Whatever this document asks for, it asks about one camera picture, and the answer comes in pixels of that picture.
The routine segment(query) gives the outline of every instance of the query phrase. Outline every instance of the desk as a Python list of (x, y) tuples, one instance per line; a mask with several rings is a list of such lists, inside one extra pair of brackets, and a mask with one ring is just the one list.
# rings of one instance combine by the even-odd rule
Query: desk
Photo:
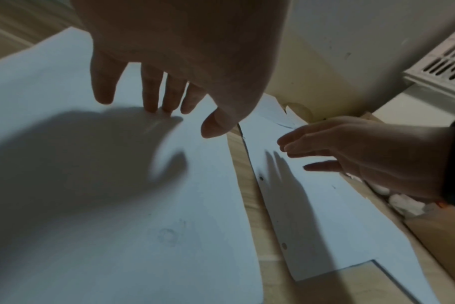
[[(0, 58), (25, 49), (67, 26), (82, 25), (74, 12), (52, 1), (0, 2)], [(392, 304), (411, 301), (372, 262), (296, 284), (289, 275), (239, 130), (228, 135), (261, 268), (265, 304)], [(441, 303), (455, 304), (455, 283), (420, 243), (364, 184), (349, 183), (369, 198), (410, 239), (421, 266)]]

